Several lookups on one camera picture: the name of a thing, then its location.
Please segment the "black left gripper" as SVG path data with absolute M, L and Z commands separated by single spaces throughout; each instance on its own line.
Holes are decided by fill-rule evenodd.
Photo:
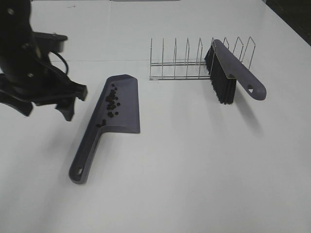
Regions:
M 0 47 L 0 102 L 29 116 L 36 106 L 55 104 L 66 121 L 74 115 L 75 97 L 85 101 L 87 86 L 71 81 L 60 53 L 39 47 Z

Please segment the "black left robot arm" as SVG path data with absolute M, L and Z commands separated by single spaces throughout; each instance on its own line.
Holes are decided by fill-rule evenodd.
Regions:
M 87 87 L 50 61 L 50 53 L 60 56 L 67 37 L 34 32 L 30 16 L 29 0 L 0 2 L 0 101 L 25 116 L 34 105 L 54 104 L 71 121 L 75 100 L 85 100 Z

